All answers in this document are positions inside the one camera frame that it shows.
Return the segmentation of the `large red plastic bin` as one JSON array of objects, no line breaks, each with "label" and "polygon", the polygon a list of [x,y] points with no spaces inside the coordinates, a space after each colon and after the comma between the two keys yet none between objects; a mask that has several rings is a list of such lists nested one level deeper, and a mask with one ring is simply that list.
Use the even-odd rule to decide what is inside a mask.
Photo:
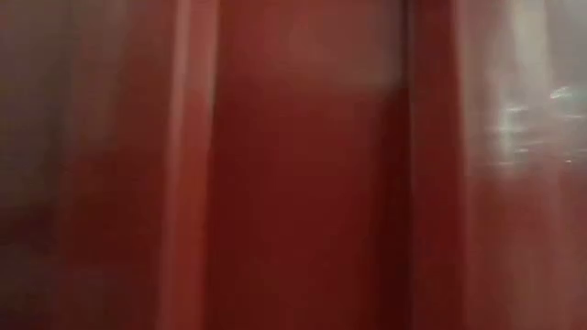
[{"label": "large red plastic bin", "polygon": [[587,330],[587,0],[0,0],[0,330]]}]

